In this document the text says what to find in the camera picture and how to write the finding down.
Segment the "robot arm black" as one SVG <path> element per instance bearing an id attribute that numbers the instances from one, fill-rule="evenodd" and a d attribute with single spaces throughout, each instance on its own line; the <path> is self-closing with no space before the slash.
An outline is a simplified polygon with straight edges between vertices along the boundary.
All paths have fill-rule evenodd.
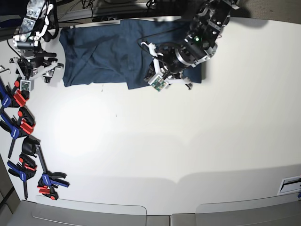
<path id="1" fill-rule="evenodd" d="M 56 68 L 64 68 L 56 53 L 42 48 L 41 40 L 50 42 L 58 35 L 57 5 L 55 0 L 30 0 L 21 26 L 13 36 L 13 50 L 19 57 L 10 59 L 19 75 L 19 89 L 32 91 L 34 80 L 43 77 L 50 83 Z"/>
<path id="2" fill-rule="evenodd" d="M 193 17 L 190 29 L 181 42 L 155 45 L 138 39 L 139 47 L 152 56 L 144 81 L 157 92 L 175 83 L 192 89 L 192 81 L 183 75 L 183 71 L 214 56 L 216 39 L 229 23 L 230 11 L 238 8 L 237 0 L 206 0 Z"/>

